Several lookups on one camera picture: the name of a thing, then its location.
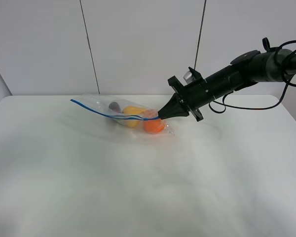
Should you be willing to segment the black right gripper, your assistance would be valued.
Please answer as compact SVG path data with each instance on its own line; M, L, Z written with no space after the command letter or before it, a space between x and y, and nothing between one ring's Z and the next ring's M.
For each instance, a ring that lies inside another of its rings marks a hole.
M182 85L176 77L168 79L169 85L174 89L175 93L167 104L158 111L158 116L161 120L175 118L175 117L188 117L192 114L197 121L203 120L199 108L209 104L214 99L210 95L210 89L213 88L213 79L215 74L206 78L195 69L189 67L195 77L192 83Z

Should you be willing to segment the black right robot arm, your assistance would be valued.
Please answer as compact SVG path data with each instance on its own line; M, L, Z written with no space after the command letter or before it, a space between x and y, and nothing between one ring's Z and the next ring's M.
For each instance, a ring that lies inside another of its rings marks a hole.
M296 50L284 49L283 46L270 48L268 45L264 48L264 53L253 50L237 57L229 66L207 78L190 68L186 85L182 85L175 76L171 77L168 83L175 93L158 111L159 118L193 115L197 121L201 121L201 107L234 91L259 82L284 82L292 85L290 81L296 75Z

